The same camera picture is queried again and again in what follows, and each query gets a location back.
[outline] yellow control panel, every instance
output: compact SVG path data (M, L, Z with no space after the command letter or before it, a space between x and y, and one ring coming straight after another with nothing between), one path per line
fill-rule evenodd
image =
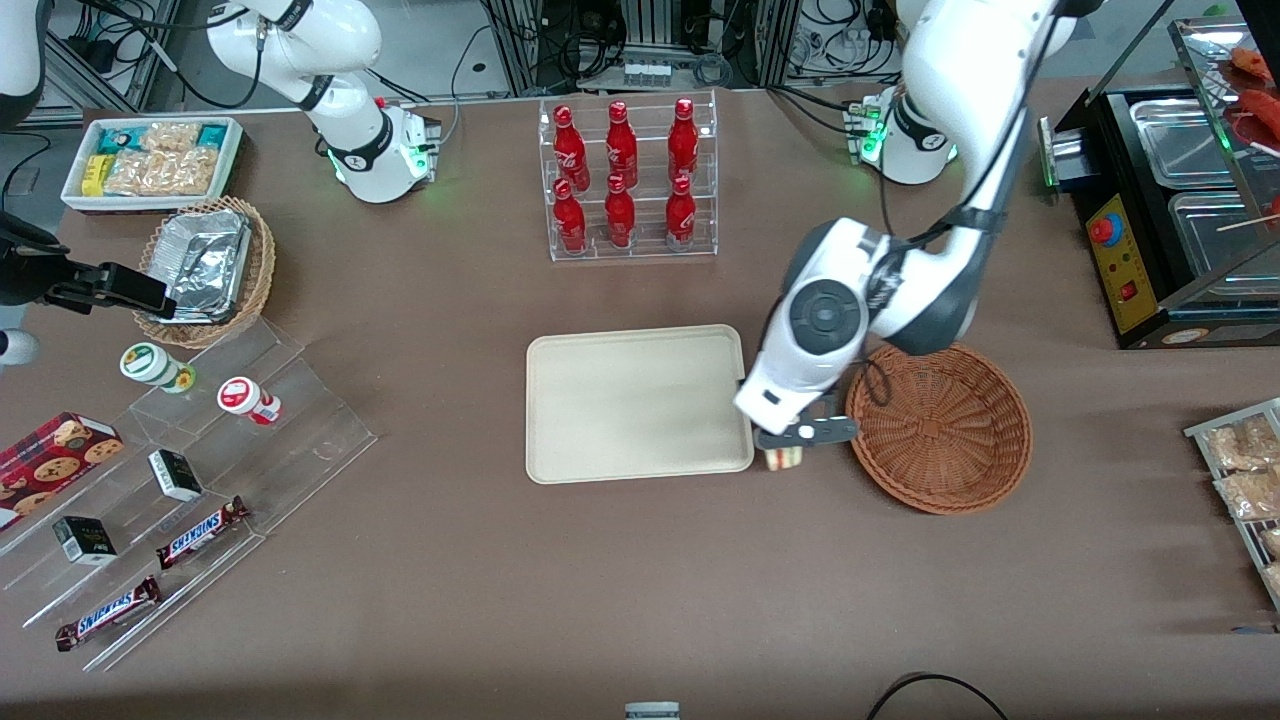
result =
M1084 229L1089 234L1102 287L1106 288L1111 316L1120 332L1126 333L1155 315L1158 305L1120 196L1103 205Z

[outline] wicker basket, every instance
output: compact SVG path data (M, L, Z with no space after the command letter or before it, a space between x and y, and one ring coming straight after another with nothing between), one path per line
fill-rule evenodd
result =
M271 293L271 273L275 272L275 240L271 237L271 228L266 227L262 215L252 205L236 197L219 197L183 208L178 213L196 214L215 210L236 210L253 223L253 234L250 238L248 258L244 259L244 279L241 281L239 306L236 315L220 325L163 325L142 313L133 313L142 332L156 342L202 350L233 329L252 322L266 305L266 297ZM147 266L151 265L151 254L155 252L159 237L160 228L157 227L151 233L151 242L142 251L142 261L138 264L138 269L142 272L146 272Z
M1030 462L1032 424L998 368L961 346L924 357L886 346L872 360L891 383L888 404L872 398L874 372L845 402L860 424L854 452L872 479L938 515L987 510L1014 492Z

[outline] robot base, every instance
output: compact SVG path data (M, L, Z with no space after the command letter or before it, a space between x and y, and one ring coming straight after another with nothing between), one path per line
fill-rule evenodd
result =
M390 202L434 181L439 161L439 123L428 124L421 115L394 106L383 108L383 114L392 122L392 141L369 169L344 168L329 151L338 179L365 202Z
M863 97L860 105L851 104L845 110L845 128L851 133L849 156L854 165L869 165L897 183L932 182L955 159L956 146L950 143L950 151L943 152L947 137L919 122L913 123L908 117L905 123L922 136L913 138L904 128L896 94L897 87L890 87L879 95Z

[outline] red bottle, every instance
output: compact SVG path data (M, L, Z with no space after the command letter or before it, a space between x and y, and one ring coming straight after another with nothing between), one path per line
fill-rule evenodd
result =
M586 252L586 217L573 197L573 186L564 178L556 178L552 190L556 192L552 214L556 217L556 232L561 236L564 252L581 255Z
M667 199L667 247L684 252L694 242L694 214L698 205L689 196L689 176L681 174L671 183Z
M558 105L552 117L556 119L556 164L561 177L573 183L575 192L586 192L591 187L591 173L586 169L586 143L573 127L573 111Z
M604 199L604 214L609 218L609 242L620 250L631 247L636 229L636 204L627 192L622 173L609 176L609 196Z
M687 97L676 100L676 122L667 136L667 155L671 182L681 174L692 177L698 170L698 127L694 124L694 101Z
M609 151L609 172L621 173L627 187L640 182L640 159L636 149L636 131L627 122L627 104L609 102L609 135L604 138Z

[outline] table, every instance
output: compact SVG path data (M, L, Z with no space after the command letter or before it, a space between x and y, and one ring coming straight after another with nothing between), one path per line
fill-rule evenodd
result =
M1041 83L1039 114L1084 86ZM879 224L836 133L764 92L718 100L721 255L621 268L548 260L535 102L466 106L439 182L385 206L334 182L303 115L241 115L234 191L279 247L266 315L383 439L110 673L52 671L51 638L0 623L0 715L618 717L669 698L691 720L835 719L913 670L1011 716L1274 715L1280 641L1226 633L1270 621L1267 598L1180 429L1277 395L1280 355L1114 350L1083 233L1034 196L1033 160L966 338L1036 425L1002 505L918 514L849 447L781 474L529 480L534 338L728 323L750 356L805 231ZM927 227L959 177L891 187L896 229ZM127 260L155 223L72 211L60 237ZM0 438L140 395L115 370L141 337L128 313L36 307L28 327L45 355L0 375ZM982 716L941 687L891 707Z

